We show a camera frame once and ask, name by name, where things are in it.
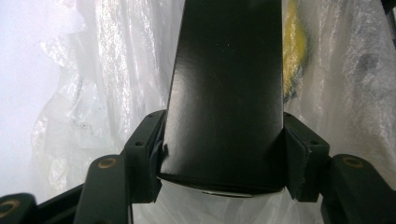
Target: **yellow object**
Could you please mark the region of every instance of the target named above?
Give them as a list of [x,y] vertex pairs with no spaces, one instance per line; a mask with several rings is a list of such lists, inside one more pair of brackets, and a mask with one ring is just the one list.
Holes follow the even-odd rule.
[[306,55],[306,36],[298,19],[295,0],[289,0],[283,33],[283,94],[288,100]]

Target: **plastic bag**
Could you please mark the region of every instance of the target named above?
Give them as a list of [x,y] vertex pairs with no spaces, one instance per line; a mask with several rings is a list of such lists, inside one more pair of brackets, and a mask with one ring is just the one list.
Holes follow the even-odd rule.
[[[84,181],[92,160],[118,153],[140,120],[166,107],[183,1],[77,1],[79,33],[43,44],[61,66],[57,93],[33,131],[53,194]],[[370,161],[395,189],[396,54],[379,1],[297,0],[307,56],[285,110],[331,145]],[[254,199],[163,184],[134,204],[136,223],[322,223],[318,203],[285,190]]]

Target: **clear plastic bag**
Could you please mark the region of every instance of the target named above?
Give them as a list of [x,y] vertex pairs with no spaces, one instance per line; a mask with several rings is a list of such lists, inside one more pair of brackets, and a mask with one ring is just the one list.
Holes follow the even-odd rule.
[[[288,1],[283,1],[284,18]],[[166,108],[183,1],[77,1],[79,33],[43,44],[61,66],[58,90],[32,138],[52,196],[118,153],[148,113]],[[331,145],[371,162],[395,189],[396,54],[379,1],[297,0],[306,58],[285,110]],[[134,204],[136,223],[322,223],[318,203],[285,190],[230,199],[164,184]]]

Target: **transparent plastic wrap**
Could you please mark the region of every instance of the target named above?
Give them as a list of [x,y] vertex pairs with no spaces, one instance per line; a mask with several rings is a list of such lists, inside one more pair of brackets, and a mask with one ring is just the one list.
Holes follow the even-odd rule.
[[[284,20],[290,1],[283,1]],[[144,116],[166,108],[184,1],[62,4],[85,24],[42,45],[61,67],[32,137],[51,196],[82,183],[91,161],[120,152]],[[366,159],[395,189],[396,52],[380,1],[293,4],[305,43],[290,69],[285,110],[328,141],[332,155]],[[156,203],[134,204],[134,220],[322,223],[319,207],[293,201],[286,190],[231,199],[163,184]]]

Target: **glossy black surface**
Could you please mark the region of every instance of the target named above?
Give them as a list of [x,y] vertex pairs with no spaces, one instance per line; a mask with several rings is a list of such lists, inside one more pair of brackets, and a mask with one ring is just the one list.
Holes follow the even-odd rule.
[[285,184],[280,0],[187,0],[160,178],[265,193]]

